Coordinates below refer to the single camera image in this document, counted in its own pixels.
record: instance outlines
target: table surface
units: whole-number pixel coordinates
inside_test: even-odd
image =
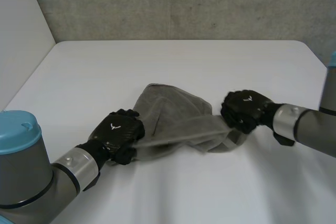
[[[149,83],[177,86],[214,114],[232,90],[317,109],[325,66],[298,41],[68,41],[57,44],[8,105],[42,128],[50,161],[85,142]],[[105,166],[57,223],[335,223],[336,159],[280,146],[259,127],[240,148]]]

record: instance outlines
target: towel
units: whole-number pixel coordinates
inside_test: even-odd
[[[202,153],[228,152],[243,144],[247,135],[229,128],[211,105],[179,88],[150,84],[133,110],[145,128],[134,147],[134,160],[148,161],[169,155],[183,145]]]

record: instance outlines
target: gray wall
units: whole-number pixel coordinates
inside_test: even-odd
[[[57,42],[117,39],[292,39],[326,63],[336,0],[38,0]]]

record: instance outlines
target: robotic hand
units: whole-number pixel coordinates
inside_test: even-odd
[[[245,134],[258,125],[266,125],[281,145],[299,142],[336,157],[336,71],[328,77],[320,111],[274,103],[255,91],[243,90],[226,96],[221,115],[229,127]]]
[[[121,109],[110,113],[91,133],[88,142],[92,145],[101,144],[105,150],[102,152],[105,153],[105,160],[112,160],[121,165],[129,164],[137,154],[132,145],[145,135],[138,116],[139,113],[133,110]]]
[[[279,144],[293,146],[295,141],[277,134],[273,129],[274,115],[282,105],[253,90],[236,91],[226,96],[221,114],[229,127],[244,134],[249,134],[258,125],[266,125],[273,130],[274,138]]]

